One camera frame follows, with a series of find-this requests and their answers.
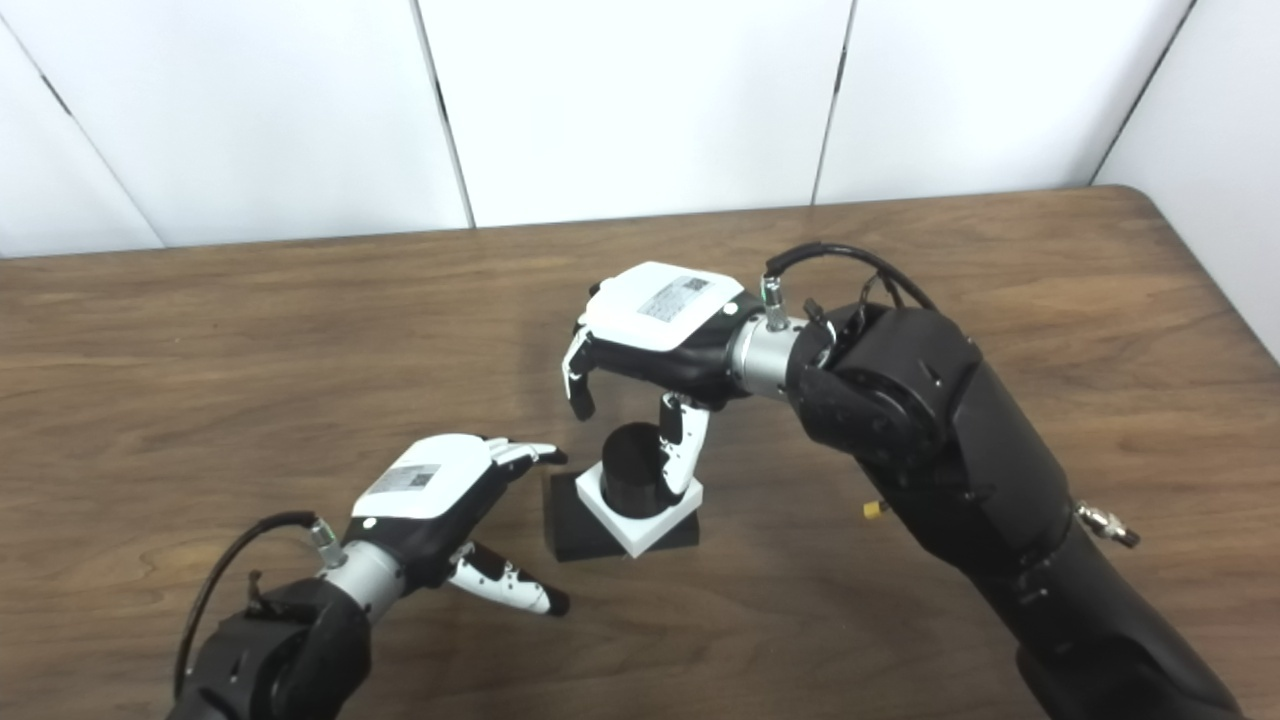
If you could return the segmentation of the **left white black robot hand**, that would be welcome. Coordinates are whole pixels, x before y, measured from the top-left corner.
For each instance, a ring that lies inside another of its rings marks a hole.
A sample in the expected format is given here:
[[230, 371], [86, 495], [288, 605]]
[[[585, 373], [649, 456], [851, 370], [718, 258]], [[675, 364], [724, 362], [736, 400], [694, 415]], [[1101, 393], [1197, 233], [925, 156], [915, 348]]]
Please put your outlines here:
[[554, 445], [449, 433], [412, 443], [360, 497], [342, 539], [346, 561], [326, 582], [371, 624], [402, 598], [445, 583], [520, 611], [563, 618], [570, 597], [472, 538], [509, 486]]

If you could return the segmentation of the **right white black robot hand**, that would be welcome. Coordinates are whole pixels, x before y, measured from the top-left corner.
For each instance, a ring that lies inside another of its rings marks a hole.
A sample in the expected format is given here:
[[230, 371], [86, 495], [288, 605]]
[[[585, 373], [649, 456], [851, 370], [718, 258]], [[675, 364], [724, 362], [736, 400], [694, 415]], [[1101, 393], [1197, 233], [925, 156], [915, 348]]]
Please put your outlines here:
[[730, 275], [646, 261], [594, 284], [561, 374], [580, 421], [595, 413], [594, 370], [660, 387], [658, 452], [669, 498], [682, 498], [710, 414], [746, 397], [731, 369], [735, 341], [763, 302]]

